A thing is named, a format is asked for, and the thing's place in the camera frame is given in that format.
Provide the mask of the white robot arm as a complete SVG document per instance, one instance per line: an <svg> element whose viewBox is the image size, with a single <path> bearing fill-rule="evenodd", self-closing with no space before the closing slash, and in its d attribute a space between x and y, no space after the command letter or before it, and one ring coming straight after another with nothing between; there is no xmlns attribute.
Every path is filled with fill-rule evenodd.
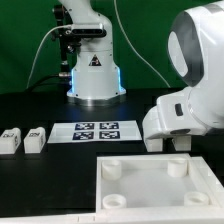
<svg viewBox="0 0 224 224"><path fill-rule="evenodd" d="M125 93L112 56L112 24L95 12L90 0L59 0L81 39L73 67L71 99L115 99ZM171 64L187 84L161 96L143 120L144 138L205 135L224 129L224 0L185 10L175 18L168 38Z"/></svg>

